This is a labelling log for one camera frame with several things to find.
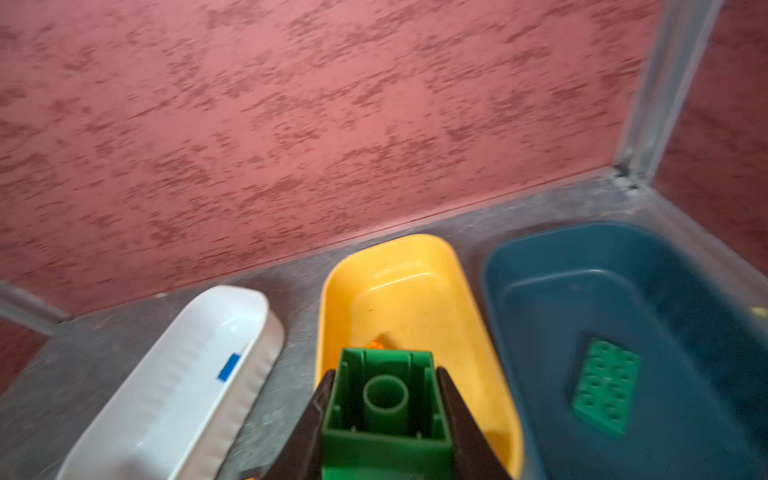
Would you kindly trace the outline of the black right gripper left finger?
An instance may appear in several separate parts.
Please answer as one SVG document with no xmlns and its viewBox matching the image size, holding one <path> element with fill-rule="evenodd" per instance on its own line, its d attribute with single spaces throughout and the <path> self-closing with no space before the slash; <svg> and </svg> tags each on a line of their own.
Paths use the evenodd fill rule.
<svg viewBox="0 0 768 480">
<path fill-rule="evenodd" d="M 328 370 L 323 375 L 286 444 L 262 479 L 314 480 L 321 478 L 321 431 L 334 380 L 334 370 Z"/>
</svg>

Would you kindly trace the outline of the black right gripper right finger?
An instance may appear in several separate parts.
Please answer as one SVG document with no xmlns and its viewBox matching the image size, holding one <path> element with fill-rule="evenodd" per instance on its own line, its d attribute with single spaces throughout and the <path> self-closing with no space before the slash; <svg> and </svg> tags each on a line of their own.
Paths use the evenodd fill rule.
<svg viewBox="0 0 768 480">
<path fill-rule="evenodd" d="M 449 372 L 440 366 L 436 376 L 452 435 L 454 478 L 510 480 L 511 476 L 479 429 Z"/>
</svg>

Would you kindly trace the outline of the green lego small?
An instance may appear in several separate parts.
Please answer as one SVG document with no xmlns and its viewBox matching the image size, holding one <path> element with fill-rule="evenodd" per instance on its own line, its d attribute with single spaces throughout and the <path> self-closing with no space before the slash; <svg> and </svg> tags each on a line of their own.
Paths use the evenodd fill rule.
<svg viewBox="0 0 768 480">
<path fill-rule="evenodd" d="M 321 429 L 323 479 L 452 479 L 433 355 L 345 348 Z"/>
</svg>

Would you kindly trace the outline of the blue lego brick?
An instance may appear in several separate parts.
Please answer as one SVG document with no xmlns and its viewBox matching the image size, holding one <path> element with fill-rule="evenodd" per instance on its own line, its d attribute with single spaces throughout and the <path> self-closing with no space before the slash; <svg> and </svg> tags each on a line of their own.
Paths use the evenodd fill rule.
<svg viewBox="0 0 768 480">
<path fill-rule="evenodd" d="M 232 372 L 237 367 L 239 361 L 241 359 L 241 355 L 237 353 L 233 353 L 230 355 L 230 357 L 227 359 L 226 363 L 222 367 L 222 369 L 219 371 L 216 379 L 221 382 L 226 382 L 228 378 L 231 376 Z"/>
</svg>

